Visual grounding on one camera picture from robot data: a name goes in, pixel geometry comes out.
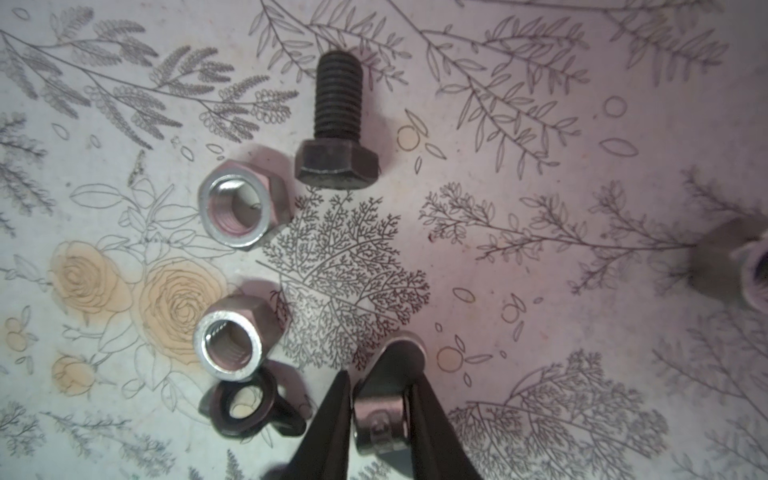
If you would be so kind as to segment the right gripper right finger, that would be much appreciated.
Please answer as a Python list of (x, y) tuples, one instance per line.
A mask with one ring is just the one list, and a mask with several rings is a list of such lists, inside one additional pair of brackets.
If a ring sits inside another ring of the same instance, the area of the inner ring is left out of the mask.
[(416, 480), (481, 480), (425, 374), (407, 390)]

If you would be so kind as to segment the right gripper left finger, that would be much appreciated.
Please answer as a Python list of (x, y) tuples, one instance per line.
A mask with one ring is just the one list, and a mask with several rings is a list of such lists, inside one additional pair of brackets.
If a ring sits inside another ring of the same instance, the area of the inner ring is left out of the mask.
[(335, 376), (282, 480), (346, 480), (351, 433), (351, 380)]

